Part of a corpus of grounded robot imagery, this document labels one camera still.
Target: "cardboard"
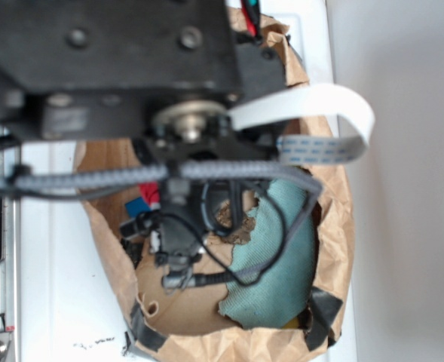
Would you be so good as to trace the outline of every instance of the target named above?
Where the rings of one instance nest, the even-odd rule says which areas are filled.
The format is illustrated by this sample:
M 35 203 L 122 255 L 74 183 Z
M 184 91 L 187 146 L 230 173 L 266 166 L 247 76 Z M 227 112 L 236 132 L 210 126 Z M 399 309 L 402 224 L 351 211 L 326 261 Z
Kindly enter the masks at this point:
M 245 29 L 245 20 L 239 10 L 229 9 L 228 13 L 234 29 Z M 288 27 L 264 17 L 262 28 L 266 45 L 277 50 L 286 66 L 287 85 L 307 86 L 307 74 L 286 40 Z M 286 132 L 330 135 L 329 125 L 323 117 L 293 121 Z M 139 162 L 129 140 L 79 143 L 75 158 L 75 169 L 79 171 L 137 164 Z M 345 302 L 354 258 L 354 221 L 348 180 L 342 166 L 311 166 L 308 170 L 324 184 L 319 199 L 321 212 L 317 233 L 320 245 L 314 286 Z M 227 295 L 225 285 L 176 292 L 171 297 L 164 295 L 160 285 L 163 271 L 154 271 L 150 267 L 153 258 L 147 249 L 143 251 L 144 260 L 135 271 L 119 242 L 119 224 L 128 218 L 124 203 L 137 195 L 134 188 L 106 199 L 83 203 L 98 254 L 128 325 L 132 326 L 133 306 L 137 305 L 136 308 L 141 308 L 145 315 L 146 325 L 168 337 L 157 351 L 145 347 L 139 341 L 136 342 L 137 348 L 163 362 L 304 362 L 327 349 L 326 339 L 319 348 L 309 351 L 303 330 L 239 328 L 235 322 L 217 313 L 218 302 Z M 231 245 L 211 238 L 210 247 L 226 263 L 230 263 Z M 204 256 L 195 265 L 195 271 L 218 272 L 220 268 Z M 341 335 L 343 316 L 344 306 L 331 326 L 329 337 L 334 340 Z

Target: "red object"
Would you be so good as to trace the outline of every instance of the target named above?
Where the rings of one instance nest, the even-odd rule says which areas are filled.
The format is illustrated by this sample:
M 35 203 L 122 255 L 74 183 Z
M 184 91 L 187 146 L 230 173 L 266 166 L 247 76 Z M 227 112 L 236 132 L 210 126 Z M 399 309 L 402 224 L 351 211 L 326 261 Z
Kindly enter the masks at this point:
M 142 183 L 139 185 L 139 192 L 148 206 L 160 203 L 160 192 L 157 183 Z
M 257 28 L 256 26 L 250 21 L 249 14 L 246 12 L 245 4 L 242 2 L 242 12 L 245 16 L 245 22 L 246 22 L 246 28 L 249 31 L 250 35 L 256 36 L 257 35 Z

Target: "paper bag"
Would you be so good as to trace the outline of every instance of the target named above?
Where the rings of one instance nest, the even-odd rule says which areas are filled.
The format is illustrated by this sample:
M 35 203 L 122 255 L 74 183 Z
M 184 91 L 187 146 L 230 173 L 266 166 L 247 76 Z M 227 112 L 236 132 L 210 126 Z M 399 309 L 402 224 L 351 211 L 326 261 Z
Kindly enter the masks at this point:
M 229 9 L 231 25 L 245 29 L 239 10 Z M 274 48 L 286 67 L 287 86 L 307 86 L 308 77 L 289 46 L 288 26 L 263 17 L 266 45 Z M 286 132 L 331 136 L 324 117 L 293 121 Z M 139 162 L 129 140 L 79 143 L 77 171 L 131 167 Z M 190 361 L 298 361 L 322 354 L 341 335 L 354 257 L 354 221 L 348 180 L 342 166 L 310 166 L 308 171 L 324 185 L 317 220 L 318 257 L 307 311 L 309 330 L 243 330 L 218 313 L 227 294 L 224 284 L 176 292 L 169 297 L 161 288 L 161 269 L 152 264 L 145 247 L 144 260 L 135 271 L 120 244 L 119 224 L 128 215 L 124 204 L 139 196 L 137 188 L 97 201 L 84 202 L 96 248 L 130 328 L 136 347 L 163 362 Z M 209 247 L 230 264 L 231 248 L 216 238 Z M 220 272 L 206 255 L 195 272 Z

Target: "white ribbon cable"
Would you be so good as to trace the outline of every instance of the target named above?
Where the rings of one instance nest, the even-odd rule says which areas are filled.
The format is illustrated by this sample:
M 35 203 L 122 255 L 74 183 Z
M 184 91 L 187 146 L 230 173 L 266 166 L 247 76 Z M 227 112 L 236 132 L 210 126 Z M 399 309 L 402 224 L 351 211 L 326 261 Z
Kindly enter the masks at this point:
M 283 136 L 278 141 L 280 162 L 288 165 L 342 164 L 360 157 L 369 147 L 375 117 L 356 92 L 334 84 L 282 90 L 235 107 L 228 112 L 234 130 L 315 115 L 344 117 L 355 137 Z

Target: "teal cloth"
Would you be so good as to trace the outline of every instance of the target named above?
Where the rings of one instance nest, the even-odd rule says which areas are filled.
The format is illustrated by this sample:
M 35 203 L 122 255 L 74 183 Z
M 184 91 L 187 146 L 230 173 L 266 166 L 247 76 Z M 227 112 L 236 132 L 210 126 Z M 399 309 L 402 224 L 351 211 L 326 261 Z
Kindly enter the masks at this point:
M 282 209 L 288 228 L 305 202 L 305 191 L 277 179 L 271 182 L 268 194 Z M 248 244 L 235 245 L 231 264 L 234 271 L 264 262 L 280 245 L 281 221 L 265 199 L 260 198 L 258 207 L 249 215 L 255 217 L 256 227 Z M 307 218 L 287 251 L 260 282 L 251 287 L 240 287 L 235 282 L 227 284 L 228 296 L 219 303 L 220 314 L 239 322 L 245 329 L 283 327 L 305 308 L 314 264 L 314 225 L 312 219 Z

